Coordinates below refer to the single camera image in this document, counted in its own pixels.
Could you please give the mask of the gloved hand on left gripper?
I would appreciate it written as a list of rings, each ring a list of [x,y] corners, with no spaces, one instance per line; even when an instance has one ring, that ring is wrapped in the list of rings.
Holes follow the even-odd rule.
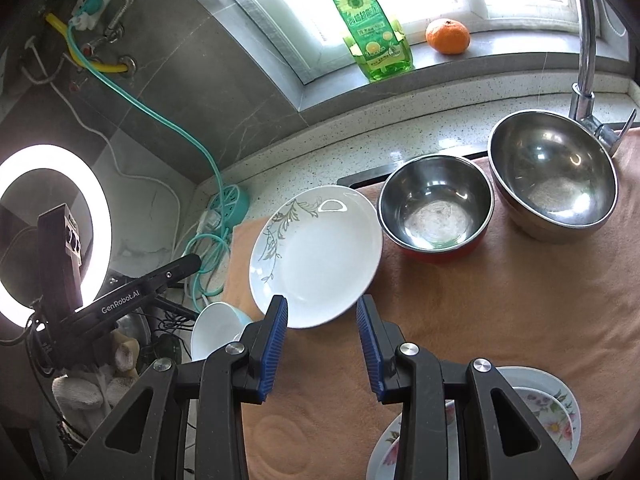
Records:
[[[113,330],[107,339],[107,362],[79,365],[54,378],[52,393],[64,416],[99,416],[104,419],[138,380],[137,339]]]

